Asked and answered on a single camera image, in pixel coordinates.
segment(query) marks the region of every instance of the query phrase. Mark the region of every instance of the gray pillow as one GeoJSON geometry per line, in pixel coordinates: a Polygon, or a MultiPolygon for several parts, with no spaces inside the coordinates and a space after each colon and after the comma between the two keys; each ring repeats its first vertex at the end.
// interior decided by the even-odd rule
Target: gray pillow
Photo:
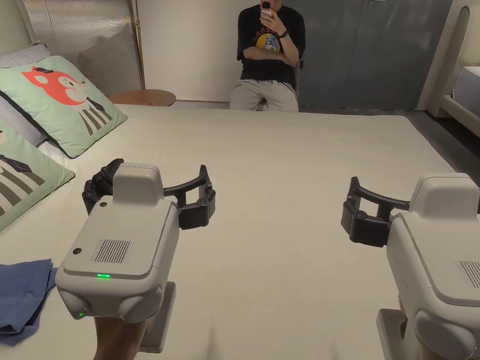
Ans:
{"type": "MultiPolygon", "coordinates": [[[[28,49],[10,55],[0,56],[0,68],[10,68],[33,64],[50,56],[50,51],[44,44],[32,44],[28,49]]],[[[15,110],[0,94],[0,117],[20,133],[29,143],[37,146],[47,137],[38,131],[25,117],[15,110]]]]}
{"type": "Polygon", "coordinates": [[[50,51],[46,45],[34,43],[27,49],[0,56],[0,68],[12,68],[14,66],[33,64],[49,56],[50,51]]]}

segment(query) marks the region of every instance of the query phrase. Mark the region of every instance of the chair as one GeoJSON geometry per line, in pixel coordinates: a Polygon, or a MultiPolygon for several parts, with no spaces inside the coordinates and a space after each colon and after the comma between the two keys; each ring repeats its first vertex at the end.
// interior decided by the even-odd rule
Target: chair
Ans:
{"type": "MultiPolygon", "coordinates": [[[[295,66],[293,71],[294,71],[295,80],[296,80],[296,83],[297,83],[297,86],[295,87],[295,93],[297,94],[297,98],[299,98],[300,97],[300,61],[297,64],[297,66],[295,66]]],[[[258,107],[257,107],[256,111],[264,111],[266,104],[267,104],[267,101],[265,99],[263,99],[260,102],[260,104],[258,104],[258,107]]]]}

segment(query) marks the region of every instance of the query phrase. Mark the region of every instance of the wooden table top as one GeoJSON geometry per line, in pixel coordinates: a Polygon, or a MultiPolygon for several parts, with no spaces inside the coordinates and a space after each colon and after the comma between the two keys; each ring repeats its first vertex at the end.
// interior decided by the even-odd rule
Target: wooden table top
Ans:
{"type": "Polygon", "coordinates": [[[110,96],[114,104],[144,105],[144,106],[172,106],[177,98],[165,90],[134,90],[110,96]]]}

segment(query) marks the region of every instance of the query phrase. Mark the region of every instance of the speaker grille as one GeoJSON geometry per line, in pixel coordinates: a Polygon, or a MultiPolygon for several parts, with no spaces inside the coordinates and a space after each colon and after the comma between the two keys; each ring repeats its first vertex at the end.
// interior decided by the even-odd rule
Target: speaker grille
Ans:
{"type": "Polygon", "coordinates": [[[471,288],[480,288],[480,262],[455,261],[464,280],[471,288]]]}
{"type": "Polygon", "coordinates": [[[95,263],[126,264],[135,243],[133,241],[103,239],[98,244],[90,261],[95,263]]]}

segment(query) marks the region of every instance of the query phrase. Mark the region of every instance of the white bedding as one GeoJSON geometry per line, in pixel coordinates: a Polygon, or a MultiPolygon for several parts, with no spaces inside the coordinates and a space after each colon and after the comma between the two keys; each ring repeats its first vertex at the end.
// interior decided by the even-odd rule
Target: white bedding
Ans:
{"type": "MultiPolygon", "coordinates": [[[[0,264],[59,265],[87,214],[84,182],[117,157],[156,164],[165,186],[207,165],[210,225],[185,231],[170,272],[178,286],[163,360],[381,359],[375,326],[397,307],[385,251],[340,226],[350,178],[409,199],[426,172],[452,169],[403,117],[121,106],[129,120],[79,158],[77,174],[0,235],[0,264]]],[[[9,360],[88,360],[92,319],[74,321],[54,291],[40,330],[9,360]]]]}
{"type": "Polygon", "coordinates": [[[480,66],[465,67],[455,84],[454,100],[480,117],[480,66]]]}

